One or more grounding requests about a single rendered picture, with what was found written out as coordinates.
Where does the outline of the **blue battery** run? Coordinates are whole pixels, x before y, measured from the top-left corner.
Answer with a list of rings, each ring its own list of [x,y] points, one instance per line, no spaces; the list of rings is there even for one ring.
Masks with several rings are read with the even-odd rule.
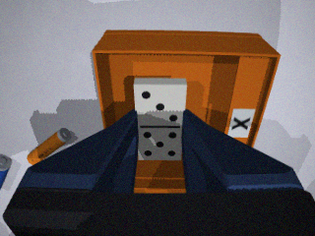
[[[6,155],[0,154],[0,190],[8,173],[10,165],[11,159]]]

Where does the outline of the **white domino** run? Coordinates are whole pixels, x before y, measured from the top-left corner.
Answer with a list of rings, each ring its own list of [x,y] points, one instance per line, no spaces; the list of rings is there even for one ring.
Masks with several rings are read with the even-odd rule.
[[[186,79],[135,78],[139,160],[181,160],[186,92]]]

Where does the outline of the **orange battery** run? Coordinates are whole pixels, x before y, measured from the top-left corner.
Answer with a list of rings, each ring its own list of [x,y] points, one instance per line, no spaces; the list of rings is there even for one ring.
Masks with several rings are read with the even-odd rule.
[[[70,132],[65,128],[61,128],[46,141],[44,141],[41,145],[39,145],[36,149],[30,152],[28,154],[27,160],[30,164],[34,165],[39,161],[47,158],[49,155],[51,155],[53,152],[65,145],[70,140]]]

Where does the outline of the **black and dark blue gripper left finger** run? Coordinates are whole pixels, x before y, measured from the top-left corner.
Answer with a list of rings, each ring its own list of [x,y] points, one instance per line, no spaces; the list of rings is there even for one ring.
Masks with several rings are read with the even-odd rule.
[[[138,145],[138,116],[132,109],[111,126],[30,166],[16,190],[134,193]]]

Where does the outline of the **orange three-compartment tray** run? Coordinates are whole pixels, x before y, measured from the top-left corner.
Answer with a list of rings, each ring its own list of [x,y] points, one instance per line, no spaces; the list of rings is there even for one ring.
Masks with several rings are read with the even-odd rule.
[[[182,78],[185,108],[250,147],[281,58],[259,33],[198,30],[106,30],[92,52],[103,129],[135,108],[135,78]],[[138,157],[134,193],[185,193],[182,155]]]

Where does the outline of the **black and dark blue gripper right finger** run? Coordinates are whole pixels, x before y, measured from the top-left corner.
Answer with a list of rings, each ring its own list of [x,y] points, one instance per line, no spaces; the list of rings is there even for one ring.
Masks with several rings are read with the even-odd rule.
[[[211,127],[188,109],[183,111],[181,144],[186,193],[304,190],[292,167]]]

